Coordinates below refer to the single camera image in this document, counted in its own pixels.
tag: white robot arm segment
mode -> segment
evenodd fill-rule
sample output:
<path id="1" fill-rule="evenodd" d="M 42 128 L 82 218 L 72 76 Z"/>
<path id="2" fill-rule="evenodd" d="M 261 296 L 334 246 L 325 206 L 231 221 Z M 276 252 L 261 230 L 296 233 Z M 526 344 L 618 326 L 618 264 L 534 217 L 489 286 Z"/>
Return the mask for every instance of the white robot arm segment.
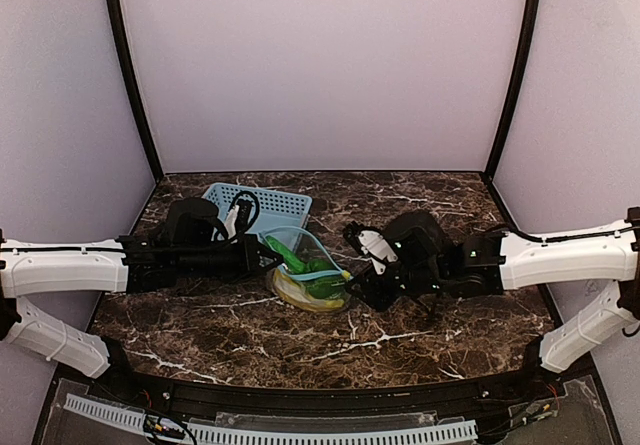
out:
<path id="1" fill-rule="evenodd" d="M 614 333 L 638 323 L 620 308 L 620 285 L 610 282 L 600 295 L 561 327 L 547 333 L 540 344 L 543 368 L 560 373 Z"/>
<path id="2" fill-rule="evenodd" d="M 609 236 L 581 238 L 557 243 L 536 243 L 509 233 L 502 239 L 500 255 L 505 263 L 500 266 L 504 290 L 515 290 L 538 283 L 564 282 L 586 279 L 632 280 L 637 263 L 637 252 L 632 250 L 635 235 L 624 220 L 609 225 L 571 232 L 540 235 L 552 237 L 588 235 L 614 232 Z"/>
<path id="3" fill-rule="evenodd" d="M 61 245 L 7 240 L 2 248 L 11 250 L 2 254 L 5 298 L 67 290 L 126 291 L 128 267 L 122 263 L 122 245 L 115 240 Z"/>
<path id="4" fill-rule="evenodd" d="M 14 324 L 4 341 L 15 343 L 96 378 L 109 368 L 109 352 L 100 337 L 66 325 L 20 297 L 16 310 L 22 320 Z"/>

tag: white cable holder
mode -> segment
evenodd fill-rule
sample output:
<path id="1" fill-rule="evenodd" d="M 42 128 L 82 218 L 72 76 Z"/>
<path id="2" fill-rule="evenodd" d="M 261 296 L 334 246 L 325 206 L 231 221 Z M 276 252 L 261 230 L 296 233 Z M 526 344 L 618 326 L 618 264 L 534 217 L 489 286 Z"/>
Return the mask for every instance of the white cable holder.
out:
<path id="1" fill-rule="evenodd" d="M 50 362 L 52 358 L 55 358 L 56 355 L 60 353 L 60 351 L 67 345 L 67 339 L 69 338 L 69 333 L 67 332 L 67 324 L 62 320 L 58 320 L 60 322 L 60 329 L 62 330 L 62 340 L 60 341 L 60 345 L 51 352 L 49 355 L 45 357 L 47 362 Z"/>
<path id="2" fill-rule="evenodd" d="M 96 422 L 151 437 L 143 431 L 144 414 L 131 409 L 108 405 L 86 397 L 67 394 L 64 409 Z M 209 425 L 187 423 L 199 445 L 446 445 L 478 438 L 475 420 L 433 425 L 422 428 L 361 433 L 279 433 L 255 430 L 234 430 Z M 191 444 L 184 439 L 162 437 L 163 441 Z"/>

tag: brown marble surface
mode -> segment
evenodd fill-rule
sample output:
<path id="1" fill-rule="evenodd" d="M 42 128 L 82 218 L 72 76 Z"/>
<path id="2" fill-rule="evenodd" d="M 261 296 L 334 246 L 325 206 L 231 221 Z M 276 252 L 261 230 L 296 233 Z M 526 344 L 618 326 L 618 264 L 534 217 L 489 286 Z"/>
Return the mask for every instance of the brown marble surface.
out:
<path id="1" fill-rule="evenodd" d="M 454 241 L 500 221 L 476 173 L 306 172 L 169 175 L 136 229 L 146 234 L 175 199 L 214 182 L 309 195 L 308 229 L 346 269 L 365 265 L 343 241 L 350 220 L 382 228 L 429 210 Z M 337 314 L 285 304 L 263 280 L 184 280 L 144 295 L 107 295 L 92 332 L 119 339 L 138 371 L 183 380 L 278 388 L 374 388 L 473 378 L 519 368 L 525 345 L 553 328 L 535 287 L 444 299 L 435 322 L 409 300 L 376 313 L 353 299 Z"/>

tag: blue basket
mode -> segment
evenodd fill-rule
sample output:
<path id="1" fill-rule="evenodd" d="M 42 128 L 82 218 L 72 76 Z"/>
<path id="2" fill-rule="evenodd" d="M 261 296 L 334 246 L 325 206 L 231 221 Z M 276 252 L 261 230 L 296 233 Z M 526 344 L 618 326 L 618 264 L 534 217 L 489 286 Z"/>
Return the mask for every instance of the blue basket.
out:
<path id="1" fill-rule="evenodd" d="M 252 192 L 260 202 L 260 215 L 256 223 L 249 229 L 249 233 L 260 233 L 276 227 L 306 227 L 312 202 L 311 197 L 306 195 L 276 192 L 264 188 L 241 187 L 228 183 L 214 183 L 202 198 L 206 198 L 218 206 L 220 209 L 218 218 L 224 222 L 233 197 L 242 190 Z"/>

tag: robotic arm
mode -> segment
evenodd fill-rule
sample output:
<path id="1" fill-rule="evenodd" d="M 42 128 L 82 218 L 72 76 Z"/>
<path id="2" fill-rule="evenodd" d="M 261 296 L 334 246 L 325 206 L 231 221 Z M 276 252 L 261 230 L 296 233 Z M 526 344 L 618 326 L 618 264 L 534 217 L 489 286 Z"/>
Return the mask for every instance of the robotic arm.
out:
<path id="1" fill-rule="evenodd" d="M 245 233 L 259 213 L 257 198 L 251 200 L 236 197 L 226 226 L 212 202 L 174 202 L 166 221 L 146 238 L 40 245 L 3 240 L 0 231 L 0 339 L 88 377 L 101 376 L 119 356 L 117 342 L 76 330 L 24 296 L 64 290 L 143 293 L 174 286 L 182 277 L 229 282 L 264 273 L 282 257 Z"/>
<path id="2" fill-rule="evenodd" d="M 467 298 L 539 283 L 614 280 L 577 316 L 532 342 L 538 365 L 554 373 L 640 320 L 640 208 L 593 229 L 542 236 L 498 229 L 459 245 L 422 211 L 400 215 L 384 231 L 352 222 L 344 237 L 372 262 L 349 291 L 378 311 L 402 295 Z"/>

